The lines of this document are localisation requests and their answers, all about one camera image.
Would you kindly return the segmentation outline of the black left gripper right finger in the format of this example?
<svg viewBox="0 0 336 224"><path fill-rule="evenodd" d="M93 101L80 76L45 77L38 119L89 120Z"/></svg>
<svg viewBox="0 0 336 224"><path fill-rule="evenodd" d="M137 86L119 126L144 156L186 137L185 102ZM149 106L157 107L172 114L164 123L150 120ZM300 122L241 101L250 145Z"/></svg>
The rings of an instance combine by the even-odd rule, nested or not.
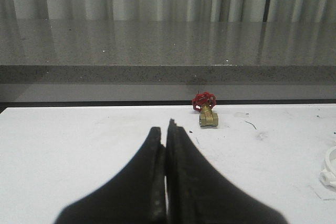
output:
<svg viewBox="0 0 336 224"><path fill-rule="evenodd" d="M169 223L286 223L281 213L223 177L170 120L166 140Z"/></svg>

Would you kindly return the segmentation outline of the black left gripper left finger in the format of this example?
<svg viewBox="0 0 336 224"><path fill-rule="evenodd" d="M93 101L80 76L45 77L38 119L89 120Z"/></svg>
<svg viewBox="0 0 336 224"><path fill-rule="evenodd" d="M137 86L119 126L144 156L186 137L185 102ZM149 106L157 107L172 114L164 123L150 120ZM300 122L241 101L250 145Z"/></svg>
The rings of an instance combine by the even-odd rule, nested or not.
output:
<svg viewBox="0 0 336 224"><path fill-rule="evenodd" d="M118 174L64 208L56 223L165 223L164 164L161 130L153 127Z"/></svg>

